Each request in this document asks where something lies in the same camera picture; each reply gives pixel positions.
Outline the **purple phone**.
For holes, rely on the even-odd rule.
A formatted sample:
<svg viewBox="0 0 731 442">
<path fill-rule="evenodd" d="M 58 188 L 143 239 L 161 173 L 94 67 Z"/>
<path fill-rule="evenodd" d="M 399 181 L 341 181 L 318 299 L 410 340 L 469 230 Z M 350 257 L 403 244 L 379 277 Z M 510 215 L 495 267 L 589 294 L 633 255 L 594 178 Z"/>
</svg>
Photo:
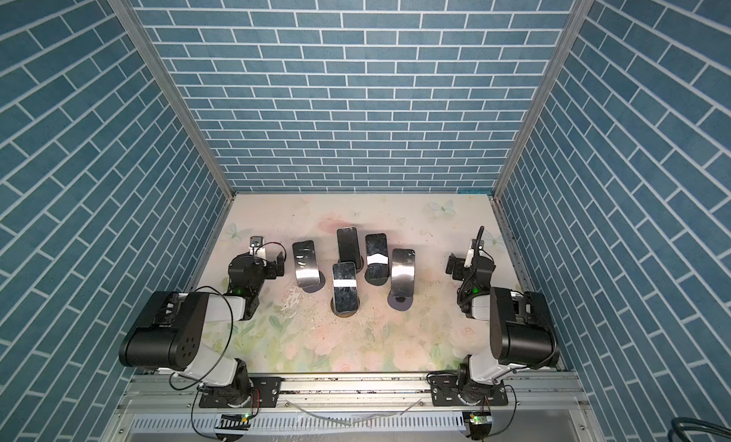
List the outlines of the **purple phone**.
<svg viewBox="0 0 731 442">
<path fill-rule="evenodd" d="M 297 285 L 306 293 L 315 293 L 325 285 L 319 271 L 315 245 L 312 240 L 292 244 L 295 279 Z"/>
</svg>

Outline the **black phone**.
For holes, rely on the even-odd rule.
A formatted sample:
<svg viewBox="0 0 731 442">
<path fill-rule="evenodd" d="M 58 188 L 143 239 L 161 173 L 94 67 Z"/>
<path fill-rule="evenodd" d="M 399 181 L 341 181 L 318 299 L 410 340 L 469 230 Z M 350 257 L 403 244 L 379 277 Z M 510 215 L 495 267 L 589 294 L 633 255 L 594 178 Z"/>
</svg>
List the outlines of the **black phone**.
<svg viewBox="0 0 731 442">
<path fill-rule="evenodd" d="M 415 251 L 394 249 L 391 257 L 391 291 L 397 300 L 413 298 L 415 285 Z"/>
<path fill-rule="evenodd" d="M 367 269 L 388 269 L 390 272 L 386 234 L 366 235 L 365 248 L 367 249 Z"/>
</svg>

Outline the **teal phone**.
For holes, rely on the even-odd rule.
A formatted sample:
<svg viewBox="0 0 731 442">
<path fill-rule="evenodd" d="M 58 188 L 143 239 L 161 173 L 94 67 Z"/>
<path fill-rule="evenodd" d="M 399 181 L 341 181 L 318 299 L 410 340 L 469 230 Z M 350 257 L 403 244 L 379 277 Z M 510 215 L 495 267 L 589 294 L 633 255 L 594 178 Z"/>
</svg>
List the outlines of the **teal phone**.
<svg viewBox="0 0 731 442">
<path fill-rule="evenodd" d="M 360 299 L 357 292 L 355 265 L 351 262 L 336 263 L 333 272 L 333 299 L 338 312 L 358 310 Z"/>
<path fill-rule="evenodd" d="M 351 262 L 355 265 L 358 257 L 361 257 L 358 231 L 356 227 L 338 229 L 336 232 L 339 262 Z"/>
</svg>

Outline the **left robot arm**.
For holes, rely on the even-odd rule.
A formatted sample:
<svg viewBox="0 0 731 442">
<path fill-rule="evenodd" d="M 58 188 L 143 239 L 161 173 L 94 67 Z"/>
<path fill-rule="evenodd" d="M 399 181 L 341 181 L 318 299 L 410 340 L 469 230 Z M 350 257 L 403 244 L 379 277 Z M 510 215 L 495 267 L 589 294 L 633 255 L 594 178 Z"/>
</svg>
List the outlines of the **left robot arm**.
<svg viewBox="0 0 731 442">
<path fill-rule="evenodd" d="M 203 286 L 188 293 L 155 292 L 122 341 L 122 365 L 168 369 L 190 381 L 182 391 L 197 388 L 202 409 L 251 407 L 253 413 L 277 405 L 282 379 L 252 378 L 247 364 L 203 344 L 207 324 L 228 322 L 230 347 L 238 321 L 249 321 L 259 306 L 267 279 L 285 274 L 286 252 L 266 259 L 263 245 L 238 255 L 228 265 L 228 291 Z"/>
</svg>

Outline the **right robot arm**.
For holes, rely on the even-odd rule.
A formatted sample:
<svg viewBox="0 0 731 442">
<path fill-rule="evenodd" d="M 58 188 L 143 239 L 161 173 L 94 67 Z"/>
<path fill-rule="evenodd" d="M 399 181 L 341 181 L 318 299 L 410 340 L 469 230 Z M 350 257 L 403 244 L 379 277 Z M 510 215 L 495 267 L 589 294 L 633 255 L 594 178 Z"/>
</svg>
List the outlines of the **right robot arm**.
<svg viewBox="0 0 731 442">
<path fill-rule="evenodd" d="M 448 258 L 445 272 L 461 282 L 460 311 L 467 320 L 487 325 L 487 333 L 483 345 L 468 350 L 455 370 L 426 376 L 436 407 L 506 406 L 504 381 L 510 375 L 558 364 L 560 349 L 546 298 L 493 286 L 495 269 L 490 255 Z"/>
</svg>

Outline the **dark grey stand back right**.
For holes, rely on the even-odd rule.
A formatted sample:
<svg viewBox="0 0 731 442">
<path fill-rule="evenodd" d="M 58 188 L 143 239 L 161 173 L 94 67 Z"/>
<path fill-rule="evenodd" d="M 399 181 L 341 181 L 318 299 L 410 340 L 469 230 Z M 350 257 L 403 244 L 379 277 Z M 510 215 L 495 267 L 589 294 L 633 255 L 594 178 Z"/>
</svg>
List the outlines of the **dark grey stand back right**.
<svg viewBox="0 0 731 442">
<path fill-rule="evenodd" d="M 374 286 L 383 286 L 386 284 L 389 278 L 389 270 L 386 269 L 371 269 L 365 270 L 365 281 Z"/>
</svg>

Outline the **wooden stand front centre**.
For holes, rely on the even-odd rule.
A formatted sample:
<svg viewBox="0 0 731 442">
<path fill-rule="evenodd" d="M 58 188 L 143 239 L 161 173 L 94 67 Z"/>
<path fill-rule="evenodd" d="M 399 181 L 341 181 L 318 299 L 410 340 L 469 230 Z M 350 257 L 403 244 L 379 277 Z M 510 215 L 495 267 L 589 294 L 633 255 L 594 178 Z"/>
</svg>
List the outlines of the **wooden stand front centre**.
<svg viewBox="0 0 731 442">
<path fill-rule="evenodd" d="M 344 311 L 344 312 L 336 311 L 335 305 L 334 305 L 334 299 L 330 300 L 330 309 L 331 309 L 331 312 L 333 312 L 333 314 L 335 314 L 335 316 L 338 316 L 339 318 L 350 318 L 351 316 L 354 316 L 358 312 L 357 309 L 353 310 L 353 311 Z"/>
</svg>

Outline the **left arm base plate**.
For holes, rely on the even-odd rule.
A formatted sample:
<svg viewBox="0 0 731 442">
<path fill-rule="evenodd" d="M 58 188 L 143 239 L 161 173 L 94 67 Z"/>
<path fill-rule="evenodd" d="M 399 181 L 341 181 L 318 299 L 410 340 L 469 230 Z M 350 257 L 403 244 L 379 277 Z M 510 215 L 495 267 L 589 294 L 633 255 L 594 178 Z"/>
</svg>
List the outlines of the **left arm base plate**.
<svg viewBox="0 0 731 442">
<path fill-rule="evenodd" d="M 247 383 L 235 379 L 226 387 L 205 387 L 198 406 L 202 409 L 275 408 L 282 377 L 249 377 Z"/>
</svg>

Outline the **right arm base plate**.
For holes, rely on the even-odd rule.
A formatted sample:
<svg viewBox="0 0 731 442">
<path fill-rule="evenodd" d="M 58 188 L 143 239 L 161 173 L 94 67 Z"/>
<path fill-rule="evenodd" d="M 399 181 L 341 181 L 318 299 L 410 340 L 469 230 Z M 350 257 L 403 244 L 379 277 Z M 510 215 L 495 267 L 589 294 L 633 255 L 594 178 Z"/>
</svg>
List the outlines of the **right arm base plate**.
<svg viewBox="0 0 731 442">
<path fill-rule="evenodd" d="M 426 383 L 435 407 L 508 405 L 504 387 L 480 384 L 470 378 L 459 377 L 458 373 L 428 373 Z"/>
</svg>

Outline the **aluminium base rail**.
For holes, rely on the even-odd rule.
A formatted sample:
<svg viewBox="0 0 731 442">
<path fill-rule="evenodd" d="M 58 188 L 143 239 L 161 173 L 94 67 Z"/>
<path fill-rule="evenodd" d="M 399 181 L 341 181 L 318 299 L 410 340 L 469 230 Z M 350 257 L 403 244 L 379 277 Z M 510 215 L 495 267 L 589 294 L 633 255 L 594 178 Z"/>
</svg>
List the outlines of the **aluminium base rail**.
<svg viewBox="0 0 731 442">
<path fill-rule="evenodd" d="M 400 412 L 466 410 L 585 411 L 588 397 L 576 373 L 525 370 L 504 378 L 488 397 L 456 392 L 456 380 L 426 373 L 283 373 L 278 388 L 264 385 L 244 411 Z"/>
</svg>

